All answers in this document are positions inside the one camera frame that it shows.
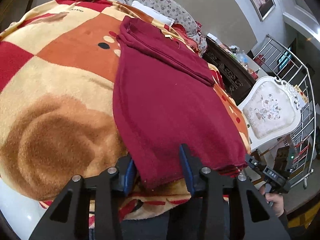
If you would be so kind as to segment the person's right hand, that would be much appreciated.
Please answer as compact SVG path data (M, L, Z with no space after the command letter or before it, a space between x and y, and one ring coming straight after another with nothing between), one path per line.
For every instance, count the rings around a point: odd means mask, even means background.
M266 201L272 202L272 209L277 217L280 217L284 213L284 198L280 194L267 193L266 185L260 187L259 192L265 197Z

